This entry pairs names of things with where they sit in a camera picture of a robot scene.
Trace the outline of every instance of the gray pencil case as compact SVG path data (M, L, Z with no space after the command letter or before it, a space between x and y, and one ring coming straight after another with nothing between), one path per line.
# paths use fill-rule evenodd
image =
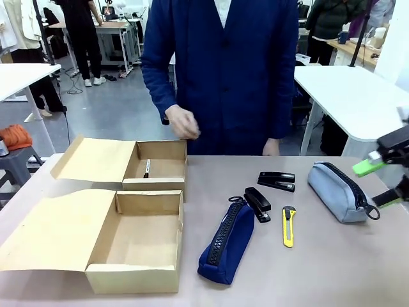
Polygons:
M316 162L309 172L308 183L341 223L380 218L379 210L372 205L372 200L350 177L331 163Z

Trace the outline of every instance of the hand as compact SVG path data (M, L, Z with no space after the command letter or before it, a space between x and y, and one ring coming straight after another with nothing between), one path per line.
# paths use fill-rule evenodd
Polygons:
M279 143L278 139L268 139L263 149L263 155L271 157L280 155Z
M200 135L199 126L192 112L182 109L177 104L165 111L173 132L181 139L197 139Z
M104 21L102 20L101 17L98 17L96 21L98 22L98 24L99 24L100 26L102 26L102 25L104 24Z

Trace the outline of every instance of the box lid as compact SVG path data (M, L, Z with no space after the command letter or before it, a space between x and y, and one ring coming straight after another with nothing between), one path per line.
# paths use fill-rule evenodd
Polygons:
M0 247L0 271L85 271L116 191L45 198Z
M77 137L51 170L55 179L119 182L124 179L135 141Z

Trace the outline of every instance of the white garment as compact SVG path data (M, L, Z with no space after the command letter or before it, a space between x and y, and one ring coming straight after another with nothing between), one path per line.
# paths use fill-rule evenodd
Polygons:
M371 28L379 28L382 27L383 24L388 24L392 18L395 2L395 0L379 0L371 10L368 26Z
M5 29L0 32L0 43L3 49L12 48L17 45L17 38L15 37L12 24L7 16L6 8L3 0L0 0L0 25L4 24Z
M224 27L226 26L226 21L228 19L231 0L215 0L215 4L224 29Z
M4 0L4 7L17 37L17 48L40 48L41 30L36 19L33 2Z
M324 38L318 38L316 36L312 36L312 38L315 39L315 40L319 40L320 42L329 42L330 41L330 40L326 40Z

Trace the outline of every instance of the orange cloth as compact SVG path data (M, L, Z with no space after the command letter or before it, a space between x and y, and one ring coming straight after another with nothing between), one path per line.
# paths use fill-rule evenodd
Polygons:
M33 139L21 125L11 125L0 130L0 136L4 139L7 149L10 151L33 145Z

